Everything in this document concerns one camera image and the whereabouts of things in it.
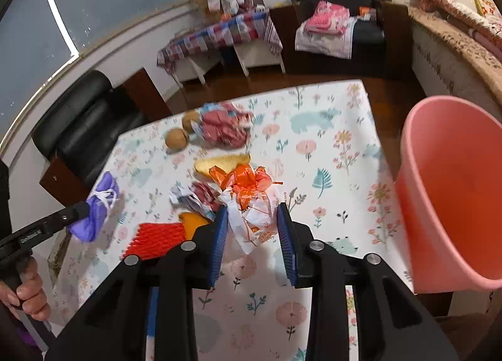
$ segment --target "brown ball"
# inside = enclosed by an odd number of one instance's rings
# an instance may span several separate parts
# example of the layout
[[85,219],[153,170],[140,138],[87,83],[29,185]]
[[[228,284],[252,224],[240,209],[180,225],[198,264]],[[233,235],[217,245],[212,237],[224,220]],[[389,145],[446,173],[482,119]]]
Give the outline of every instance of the brown ball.
[[183,119],[181,119],[181,125],[188,133],[193,133],[192,121],[199,121],[200,115],[195,110],[190,110],[185,113]]
[[169,150],[183,150],[188,145],[188,133],[179,128],[171,129],[167,132],[165,141]]

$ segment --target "metal bolt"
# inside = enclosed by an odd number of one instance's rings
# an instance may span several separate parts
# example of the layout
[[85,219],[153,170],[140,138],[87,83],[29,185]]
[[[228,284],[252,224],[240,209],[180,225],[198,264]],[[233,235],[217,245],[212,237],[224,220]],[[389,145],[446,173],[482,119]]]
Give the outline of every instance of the metal bolt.
[[181,244],[181,249],[185,252],[193,251],[197,245],[192,240],[187,240]]
[[127,265],[127,266],[134,266],[136,263],[138,263],[140,261],[140,258],[137,257],[136,255],[129,255],[128,257],[126,257],[124,259],[124,263]]
[[313,251],[322,251],[324,249],[324,243],[319,240],[313,240],[309,243],[309,247]]
[[382,258],[376,253],[370,253],[368,256],[366,256],[366,260],[372,265],[378,265],[382,261]]

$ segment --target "wooden floor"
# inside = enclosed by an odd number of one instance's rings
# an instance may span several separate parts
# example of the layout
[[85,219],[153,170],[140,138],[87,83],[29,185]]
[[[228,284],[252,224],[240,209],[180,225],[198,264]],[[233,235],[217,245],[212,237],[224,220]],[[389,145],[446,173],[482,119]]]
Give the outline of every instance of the wooden floor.
[[376,130],[395,178],[401,163],[399,145],[403,124],[411,108],[425,98],[415,76],[406,81],[391,81],[359,76],[291,75],[282,74],[279,67],[258,67],[251,69],[249,78],[246,78],[239,68],[216,67],[206,75],[206,87],[199,81],[186,82],[185,88],[175,93],[167,105],[176,114],[206,102],[220,102],[303,84],[359,78],[370,98]]

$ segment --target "red knitted cloth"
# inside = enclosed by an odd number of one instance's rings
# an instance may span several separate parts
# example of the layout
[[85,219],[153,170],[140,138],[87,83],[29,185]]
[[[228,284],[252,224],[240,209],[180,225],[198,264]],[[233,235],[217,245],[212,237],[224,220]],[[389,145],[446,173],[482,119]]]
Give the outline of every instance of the red knitted cloth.
[[164,256],[170,249],[185,240],[185,228],[181,222],[171,224],[142,223],[122,259],[129,255],[136,255],[146,261]]

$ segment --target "pink bucket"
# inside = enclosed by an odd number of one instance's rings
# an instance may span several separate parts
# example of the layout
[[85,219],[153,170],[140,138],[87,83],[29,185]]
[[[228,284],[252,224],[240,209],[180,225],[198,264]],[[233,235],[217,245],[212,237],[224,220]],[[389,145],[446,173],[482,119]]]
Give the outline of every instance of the pink bucket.
[[502,125],[433,96],[406,118],[396,181],[416,293],[502,287]]

